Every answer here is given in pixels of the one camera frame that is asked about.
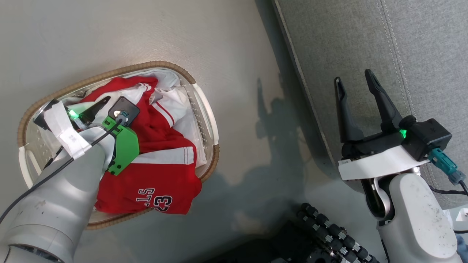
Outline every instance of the gray floor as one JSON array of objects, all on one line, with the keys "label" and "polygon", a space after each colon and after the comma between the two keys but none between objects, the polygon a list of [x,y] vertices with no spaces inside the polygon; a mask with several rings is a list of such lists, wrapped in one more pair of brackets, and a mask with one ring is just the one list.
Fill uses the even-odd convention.
[{"label": "gray floor", "polygon": [[23,112],[66,85],[166,60],[195,77],[217,119],[220,161],[190,213],[85,232],[75,262],[198,262],[274,232],[304,201],[384,262],[364,197],[322,149],[268,0],[0,0],[0,36],[0,210],[26,190]]}]

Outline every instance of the green light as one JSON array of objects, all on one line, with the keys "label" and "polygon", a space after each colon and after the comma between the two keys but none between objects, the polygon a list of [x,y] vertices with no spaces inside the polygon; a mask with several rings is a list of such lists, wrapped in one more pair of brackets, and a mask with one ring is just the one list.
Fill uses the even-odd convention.
[{"label": "green light", "polygon": [[76,114],[74,110],[70,110],[68,113],[70,114],[70,118],[72,119],[77,119],[79,117],[79,115]]},{"label": "green light", "polygon": [[400,133],[403,136],[403,139],[406,138],[406,130],[400,130]]}]

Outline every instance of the white tape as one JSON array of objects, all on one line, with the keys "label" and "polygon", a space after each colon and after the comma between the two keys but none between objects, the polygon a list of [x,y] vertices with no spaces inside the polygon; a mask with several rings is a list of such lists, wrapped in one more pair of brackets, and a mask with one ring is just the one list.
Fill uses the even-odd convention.
[{"label": "white tape", "polygon": [[62,102],[46,111],[44,119],[51,132],[73,159],[81,157],[91,148],[91,145],[73,128]]}]

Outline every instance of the red stripe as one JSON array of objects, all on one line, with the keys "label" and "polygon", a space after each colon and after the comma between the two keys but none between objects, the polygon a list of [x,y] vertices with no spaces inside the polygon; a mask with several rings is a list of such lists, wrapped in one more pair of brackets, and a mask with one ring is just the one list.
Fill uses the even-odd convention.
[{"label": "red stripe", "polygon": [[162,107],[161,104],[159,104],[159,102],[156,102],[156,104],[158,104],[159,107],[161,107],[161,109],[163,109],[163,111],[165,111],[169,115],[169,117],[171,117],[172,125],[176,124],[176,122],[174,121],[174,118],[172,118],[172,115],[164,107]]}]

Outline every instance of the teal connector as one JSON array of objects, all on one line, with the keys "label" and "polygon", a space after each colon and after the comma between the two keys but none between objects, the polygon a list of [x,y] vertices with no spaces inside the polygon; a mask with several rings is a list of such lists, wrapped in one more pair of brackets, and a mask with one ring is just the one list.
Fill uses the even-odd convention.
[{"label": "teal connector", "polygon": [[466,175],[457,170],[458,166],[440,148],[433,149],[427,159],[441,169],[453,185],[459,184],[466,178]]}]

